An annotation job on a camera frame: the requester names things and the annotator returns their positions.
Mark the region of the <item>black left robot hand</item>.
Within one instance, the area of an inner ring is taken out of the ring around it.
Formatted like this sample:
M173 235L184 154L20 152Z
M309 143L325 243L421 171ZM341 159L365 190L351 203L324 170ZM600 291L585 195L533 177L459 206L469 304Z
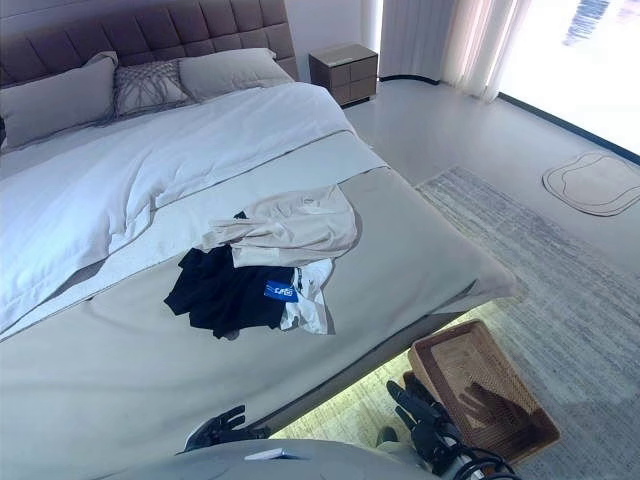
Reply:
M187 438L184 452L225 443L268 439L271 435L269 427L241 427L246 420L245 411L246 406L239 405L202 423Z

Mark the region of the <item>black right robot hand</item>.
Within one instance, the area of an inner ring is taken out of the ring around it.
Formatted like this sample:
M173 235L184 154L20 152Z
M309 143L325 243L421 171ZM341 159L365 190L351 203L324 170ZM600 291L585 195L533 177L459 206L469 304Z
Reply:
M410 431L419 456L442 475L459 455L461 433L448 411L413 373L404 376L405 387L389 380L386 388L398 406L396 413Z

